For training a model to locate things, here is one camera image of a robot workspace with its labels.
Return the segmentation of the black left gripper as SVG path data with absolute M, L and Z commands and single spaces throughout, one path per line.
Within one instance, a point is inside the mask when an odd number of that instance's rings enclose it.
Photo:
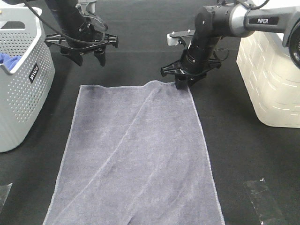
M 94 52 L 94 56 L 102 67 L 106 64 L 105 48 L 108 45 L 118 47 L 119 40 L 116 35 L 110 35 L 105 31 L 98 31 L 93 25 L 82 26 L 72 37 L 63 33 L 47 35 L 45 43 L 48 47 L 57 46 L 62 56 L 72 60 L 78 66 L 82 66 L 81 54 Z

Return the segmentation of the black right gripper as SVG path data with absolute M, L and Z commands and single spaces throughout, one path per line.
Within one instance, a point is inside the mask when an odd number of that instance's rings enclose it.
M 220 67 L 221 61 L 218 59 L 194 59 L 187 50 L 184 50 L 179 60 L 162 67 L 160 72 L 163 77 L 167 75 L 176 76 L 176 89 L 186 90 L 188 87 L 192 87 L 195 83 L 204 79 L 204 75 L 207 72 Z

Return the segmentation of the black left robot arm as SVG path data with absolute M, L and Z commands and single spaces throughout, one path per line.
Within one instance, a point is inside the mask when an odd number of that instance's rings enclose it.
M 83 55 L 93 53 L 101 66 L 105 66 L 108 45 L 118 47 L 118 37 L 106 33 L 107 24 L 95 14 L 95 0 L 47 0 L 46 4 L 60 26 L 53 28 L 44 19 L 40 21 L 55 31 L 47 35 L 47 46 L 56 45 L 60 54 L 77 65 L 83 63 Z

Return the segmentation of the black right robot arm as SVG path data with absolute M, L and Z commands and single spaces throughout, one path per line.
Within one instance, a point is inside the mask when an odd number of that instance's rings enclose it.
M 195 17 L 195 29 L 167 34 L 169 46 L 184 45 L 179 60 L 162 67 L 163 77 L 173 75 L 177 89 L 194 85 L 222 60 L 216 55 L 216 45 L 224 37 L 246 38 L 255 31 L 282 33 L 282 46 L 287 47 L 292 62 L 300 66 L 300 7 L 263 9 L 251 1 L 234 3 L 218 1 L 214 6 L 203 6 Z

